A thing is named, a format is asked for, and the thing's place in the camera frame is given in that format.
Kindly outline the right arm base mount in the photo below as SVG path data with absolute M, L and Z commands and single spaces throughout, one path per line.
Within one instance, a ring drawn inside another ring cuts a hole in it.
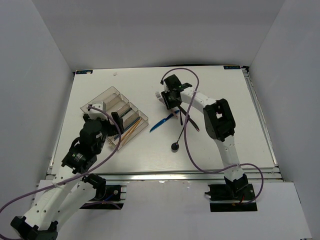
M 258 211 L 252 184 L 236 194 L 226 184 L 211 184 L 204 196 L 209 200 L 210 211 L 213 213 Z

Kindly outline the blue chopstick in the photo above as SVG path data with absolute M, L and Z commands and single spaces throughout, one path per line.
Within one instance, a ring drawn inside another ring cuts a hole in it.
M 128 131 L 134 124 L 136 124 L 138 122 L 138 120 L 140 119 L 140 117 L 136 118 L 133 122 L 131 122 L 128 126 L 126 126 L 124 128 L 124 132 Z M 113 139 L 117 140 L 119 138 L 118 135 L 116 135 Z

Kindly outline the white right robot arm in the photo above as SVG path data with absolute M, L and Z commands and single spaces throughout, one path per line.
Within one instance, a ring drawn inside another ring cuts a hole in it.
M 191 84 L 182 84 L 174 74 L 163 77 L 160 84 L 164 87 L 161 96 L 167 108 L 185 103 L 189 109 L 193 107 L 203 114 L 206 133 L 214 140 L 224 167 L 226 195 L 233 200 L 238 199 L 248 185 L 248 178 L 240 166 L 235 147 L 236 122 L 228 101 L 210 98 Z

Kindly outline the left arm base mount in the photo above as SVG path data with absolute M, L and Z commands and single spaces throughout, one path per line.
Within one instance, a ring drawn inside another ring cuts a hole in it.
M 80 183 L 88 183 L 94 189 L 95 195 L 92 199 L 83 204 L 82 210 L 121 210 L 126 199 L 127 186 L 123 184 L 109 184 L 107 181 L 96 175 L 84 176 Z

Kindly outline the green handled silver fork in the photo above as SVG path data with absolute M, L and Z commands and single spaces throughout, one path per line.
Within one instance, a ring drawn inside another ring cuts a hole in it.
M 119 115 L 119 117 L 121 119 L 126 118 L 126 115 L 128 115 L 133 109 L 131 107 L 129 107 L 128 109 L 126 109 L 122 114 Z

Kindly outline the black round spoon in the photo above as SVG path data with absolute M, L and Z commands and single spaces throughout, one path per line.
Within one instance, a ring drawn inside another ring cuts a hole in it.
M 172 150 L 174 153 L 177 152 L 177 151 L 179 150 L 179 148 L 180 148 L 179 141 L 180 141 L 180 139 L 181 139 L 181 137 L 182 137 L 182 134 L 183 134 L 183 132 L 184 132 L 184 130 L 185 130 L 186 121 L 187 121 L 187 117 L 186 117 L 185 120 L 183 121 L 182 130 L 181 130 L 181 132 L 180 132 L 180 134 L 179 134 L 179 136 L 178 136 L 178 139 L 177 139 L 174 143 L 171 144 L 171 150 Z

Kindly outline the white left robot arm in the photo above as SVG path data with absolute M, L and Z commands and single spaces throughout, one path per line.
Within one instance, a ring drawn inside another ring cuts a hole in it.
M 124 132 L 123 119 L 117 112 L 92 119 L 83 115 L 84 125 L 73 140 L 50 186 L 22 216 L 11 221 L 11 227 L 22 240 L 55 240 L 63 224 L 87 201 L 102 201 L 106 194 L 106 180 L 90 168 L 102 152 L 107 137 Z

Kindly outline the pink handled fork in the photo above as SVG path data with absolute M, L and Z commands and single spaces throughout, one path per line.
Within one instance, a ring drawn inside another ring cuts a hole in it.
M 164 101 L 163 97 L 161 96 L 161 94 L 158 91 L 155 92 L 155 96 L 166 107 L 165 101 Z M 173 114 L 173 116 L 176 119 L 178 119 L 178 115 L 175 113 L 175 111 L 173 109 L 169 109 L 169 111 Z

